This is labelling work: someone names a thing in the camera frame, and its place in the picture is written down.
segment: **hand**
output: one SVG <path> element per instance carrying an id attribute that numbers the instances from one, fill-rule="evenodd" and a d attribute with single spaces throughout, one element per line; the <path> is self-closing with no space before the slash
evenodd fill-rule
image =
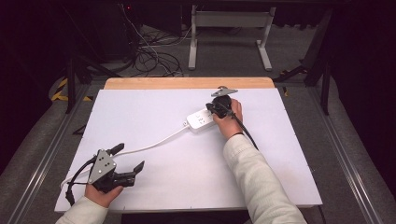
<path id="1" fill-rule="evenodd" d="M 93 185 L 87 184 L 85 187 L 85 197 L 105 208 L 108 208 L 115 198 L 117 198 L 123 190 L 123 186 L 118 186 L 108 193 L 97 190 Z"/>
<path id="2" fill-rule="evenodd" d="M 235 113 L 236 117 L 241 120 L 242 118 L 242 105 L 235 99 L 231 99 L 231 110 Z M 224 135 L 224 137 L 228 140 L 236 133 L 241 133 L 243 130 L 241 126 L 239 126 L 238 122 L 233 119 L 231 116 L 226 116 L 223 119 L 220 119 L 219 116 L 213 114 L 213 120 L 219 125 L 220 132 Z"/>

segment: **metal track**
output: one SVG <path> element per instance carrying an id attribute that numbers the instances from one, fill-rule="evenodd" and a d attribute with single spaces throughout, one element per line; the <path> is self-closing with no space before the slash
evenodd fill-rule
<path id="1" fill-rule="evenodd" d="M 375 208 L 370 200 L 370 196 L 367 193 L 366 188 L 361 181 L 361 176 L 359 175 L 355 165 L 348 157 L 344 146 L 338 137 L 337 132 L 332 125 L 332 121 L 329 116 L 324 115 L 322 108 L 320 106 L 320 97 L 315 90 L 315 88 L 307 88 L 309 95 L 312 97 L 312 100 L 315 102 L 315 105 L 318 109 L 319 114 L 327 128 L 327 131 L 330 135 L 332 141 L 332 148 L 334 150 L 335 156 L 337 157 L 338 161 L 340 162 L 341 167 L 346 175 L 346 179 L 351 187 L 356 200 L 358 201 L 359 207 L 366 219 L 367 223 L 373 224 L 382 224 L 383 221 L 379 214 L 375 211 Z"/>
<path id="2" fill-rule="evenodd" d="M 47 175 L 50 166 L 55 159 L 55 156 L 60 148 L 62 141 L 64 140 L 64 133 L 66 132 L 70 121 L 76 114 L 76 111 L 79 107 L 79 104 L 82 102 L 89 86 L 83 85 L 81 88 L 78 89 L 76 104 L 74 105 L 73 109 L 70 111 L 69 114 L 65 114 L 62 123 L 56 132 L 55 136 L 53 137 L 49 147 L 37 166 L 36 170 L 33 172 L 33 177 L 31 178 L 26 190 L 24 191 L 23 195 L 21 196 L 20 201 L 18 202 L 17 206 L 14 209 L 11 217 L 8 220 L 8 224 L 18 224 L 23 221 L 24 216 L 26 215 L 30 205 L 32 204 L 35 196 L 38 193 L 38 190 L 41 187 L 41 184 L 44 181 L 44 178 Z"/>

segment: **white sleeve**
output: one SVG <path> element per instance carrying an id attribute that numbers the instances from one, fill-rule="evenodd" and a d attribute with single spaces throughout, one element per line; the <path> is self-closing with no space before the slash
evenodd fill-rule
<path id="1" fill-rule="evenodd" d="M 264 156 L 244 135 L 231 137 L 223 155 L 244 194 L 253 223 L 306 223 Z"/>
<path id="2" fill-rule="evenodd" d="M 56 224 L 101 224 L 107 215 L 107 208 L 86 197 L 80 198 Z"/>

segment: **white power strip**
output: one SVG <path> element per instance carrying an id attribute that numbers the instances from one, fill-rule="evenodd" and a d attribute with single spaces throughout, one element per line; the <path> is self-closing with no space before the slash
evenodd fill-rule
<path id="1" fill-rule="evenodd" d="M 215 124 L 212 113 L 207 109 L 202 109 L 187 116 L 187 123 L 193 133 L 198 133 Z"/>

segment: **person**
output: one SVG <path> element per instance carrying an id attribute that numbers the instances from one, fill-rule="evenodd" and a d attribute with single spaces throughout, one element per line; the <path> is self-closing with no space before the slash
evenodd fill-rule
<path id="1" fill-rule="evenodd" d="M 235 99 L 232 111 L 243 121 L 242 105 Z M 232 170 L 245 198 L 247 210 L 253 223 L 306 223 L 300 210 L 293 204 L 264 156 L 244 136 L 235 119 L 227 116 L 213 120 L 227 142 L 223 156 Z M 79 199 L 57 224 L 102 223 L 111 202 L 120 195 L 122 187 L 104 194 L 87 185 L 85 195 Z"/>

